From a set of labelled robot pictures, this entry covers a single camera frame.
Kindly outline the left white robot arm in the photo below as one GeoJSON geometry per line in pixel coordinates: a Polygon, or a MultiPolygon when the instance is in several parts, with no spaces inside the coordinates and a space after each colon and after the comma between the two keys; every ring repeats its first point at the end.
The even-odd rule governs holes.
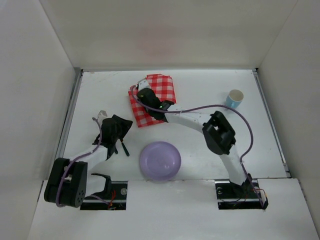
{"type": "Polygon", "coordinates": [[[104,197],[116,196],[111,177],[93,169],[118,153],[116,143],[124,140],[133,122],[115,114],[107,117],[102,113],[93,121],[99,133],[92,146],[73,157],[59,157],[54,161],[44,190],[46,202],[59,208],[79,208],[88,197],[102,201],[104,197]]]}

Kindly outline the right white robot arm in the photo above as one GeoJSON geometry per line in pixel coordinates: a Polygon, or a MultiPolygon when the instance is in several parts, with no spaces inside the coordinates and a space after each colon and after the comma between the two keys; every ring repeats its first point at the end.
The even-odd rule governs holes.
{"type": "Polygon", "coordinates": [[[249,122],[240,112],[222,104],[206,105],[183,110],[172,101],[160,101],[155,92],[149,87],[138,87],[137,94],[133,99],[143,106],[146,112],[156,120],[179,124],[203,134],[206,146],[211,152],[220,157],[231,183],[238,186],[252,183],[252,177],[244,166],[243,157],[251,151],[254,136],[249,122]],[[242,155],[238,154],[236,148],[236,132],[222,112],[215,111],[213,114],[198,112],[198,110],[201,109],[214,107],[225,108],[234,112],[248,127],[250,144],[242,155]]]}

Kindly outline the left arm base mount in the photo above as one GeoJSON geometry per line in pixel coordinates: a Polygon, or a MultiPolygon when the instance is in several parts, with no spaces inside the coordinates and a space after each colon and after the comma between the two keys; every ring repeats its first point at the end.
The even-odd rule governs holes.
{"type": "Polygon", "coordinates": [[[109,175],[96,174],[105,179],[102,191],[87,196],[80,206],[82,211],[124,211],[127,208],[127,181],[113,181],[109,175]]]}

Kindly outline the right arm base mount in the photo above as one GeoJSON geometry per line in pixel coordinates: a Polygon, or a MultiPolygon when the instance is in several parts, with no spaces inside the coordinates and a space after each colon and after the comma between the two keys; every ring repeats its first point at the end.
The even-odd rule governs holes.
{"type": "Polygon", "coordinates": [[[237,185],[228,180],[215,182],[219,210],[266,210],[269,200],[257,179],[237,185]]]}

